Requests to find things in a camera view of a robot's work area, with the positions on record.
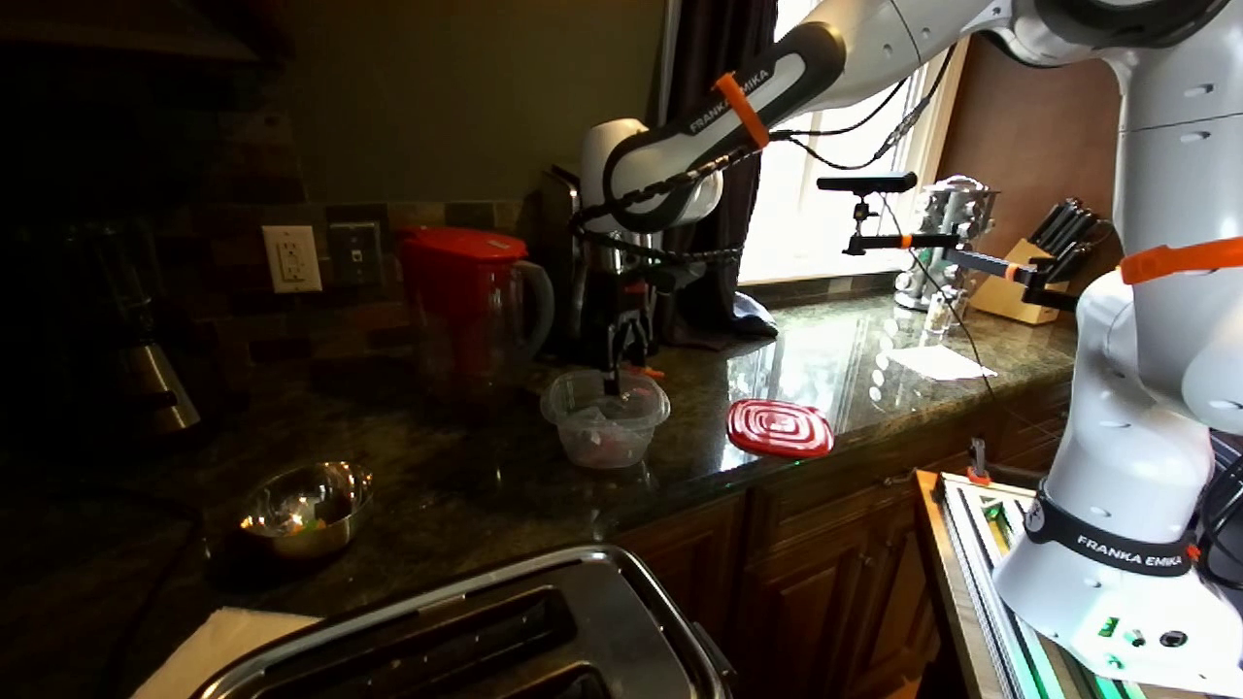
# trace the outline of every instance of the wooden cabinet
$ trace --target wooden cabinet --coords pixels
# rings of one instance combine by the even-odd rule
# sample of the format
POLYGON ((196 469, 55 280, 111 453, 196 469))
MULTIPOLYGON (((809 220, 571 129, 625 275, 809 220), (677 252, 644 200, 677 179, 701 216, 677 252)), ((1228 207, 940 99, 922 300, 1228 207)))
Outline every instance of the wooden cabinet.
POLYGON ((1010 405, 988 429, 991 462, 1043 472, 1051 467, 1065 418, 1068 390, 1043 390, 1024 405, 1010 405))
POLYGON ((722 642, 735 601, 739 529, 743 497, 729 493, 641 529, 625 529, 617 543, 659 579, 685 618, 722 642))
POLYGON ((739 696, 884 696, 936 657, 910 485, 757 493, 726 657, 739 696))
POLYGON ((936 657, 914 488, 782 476, 617 534, 739 666, 739 699, 884 696, 936 657))

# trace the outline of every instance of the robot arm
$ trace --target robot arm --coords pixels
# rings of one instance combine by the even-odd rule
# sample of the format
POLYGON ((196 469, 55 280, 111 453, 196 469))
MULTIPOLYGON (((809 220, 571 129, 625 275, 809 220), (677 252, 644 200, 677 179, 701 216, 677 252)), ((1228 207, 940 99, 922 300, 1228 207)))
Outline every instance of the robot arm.
POLYGON ((819 0, 691 117, 594 129, 584 229, 659 234, 710 213, 717 167, 766 147, 770 125, 858 99, 958 33, 995 29, 1042 64, 1104 58, 1122 88, 1122 252, 1225 242, 1240 260, 1085 292, 1068 429, 998 595, 1099 674, 1243 696, 1240 612, 1182 546, 1213 476, 1209 427, 1243 436, 1243 271, 1213 271, 1243 264, 1240 25, 1228 0, 819 0))
POLYGON ((700 220, 717 200, 713 163, 770 143, 770 125, 852 103, 914 75, 958 33, 1004 25, 1010 0, 824 0, 739 75, 722 75, 701 110, 668 129, 609 119, 584 143, 584 207, 657 234, 700 220))

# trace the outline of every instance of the knife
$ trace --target knife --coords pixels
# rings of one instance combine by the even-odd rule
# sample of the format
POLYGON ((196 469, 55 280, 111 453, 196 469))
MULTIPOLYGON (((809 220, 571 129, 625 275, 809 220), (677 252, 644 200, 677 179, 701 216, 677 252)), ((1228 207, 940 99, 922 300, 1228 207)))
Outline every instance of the knife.
POLYGON ((1043 220, 1035 226, 1035 234, 1028 234, 1028 242, 1035 244, 1035 249, 1043 249, 1050 244, 1050 238, 1060 229, 1060 220, 1070 213, 1070 200, 1068 199, 1060 199, 1050 213, 1043 213, 1043 220))
POLYGON ((1076 211, 1065 229, 1050 242, 1051 260, 1065 260, 1094 229, 1091 211, 1076 211))
POLYGON ((1051 257, 1050 280, 1068 280, 1094 249, 1099 226, 1086 226, 1086 234, 1076 238, 1060 257, 1051 257))

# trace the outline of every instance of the wall outlet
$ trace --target wall outlet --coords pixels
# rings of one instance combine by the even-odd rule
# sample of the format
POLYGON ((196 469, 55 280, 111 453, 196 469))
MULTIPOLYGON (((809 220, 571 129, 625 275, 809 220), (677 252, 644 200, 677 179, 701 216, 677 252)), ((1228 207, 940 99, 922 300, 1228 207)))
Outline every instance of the wall outlet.
POLYGON ((326 266, 332 286, 383 286, 383 229, 380 220, 331 220, 326 266))
POLYGON ((312 226, 264 226, 264 252, 277 293, 321 292, 312 226))

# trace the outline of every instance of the kitchen counter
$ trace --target kitchen counter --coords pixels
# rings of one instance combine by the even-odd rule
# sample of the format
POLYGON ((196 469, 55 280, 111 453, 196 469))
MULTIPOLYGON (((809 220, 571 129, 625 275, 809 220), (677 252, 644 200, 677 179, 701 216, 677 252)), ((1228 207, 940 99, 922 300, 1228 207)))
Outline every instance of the kitchen counter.
POLYGON ((124 469, 9 453, 4 696, 127 696, 216 605, 348 612, 793 469, 922 467, 995 405, 1065 390, 1070 367, 1068 323, 967 313, 954 324, 889 300, 845 300, 782 310, 777 330, 777 343, 729 352, 659 348, 654 367, 670 418, 629 472, 584 472, 559 453, 536 409, 556 363, 492 409, 454 415, 419 401, 405 357, 319 362, 305 383, 228 415, 207 441, 124 469), (954 348, 995 375, 932 381, 918 367, 936 357, 914 348, 954 348), (837 441, 819 462, 744 453, 722 427, 729 401, 810 405, 837 441), (376 482, 348 551, 303 570, 203 555, 240 488, 316 458, 348 458, 376 482))

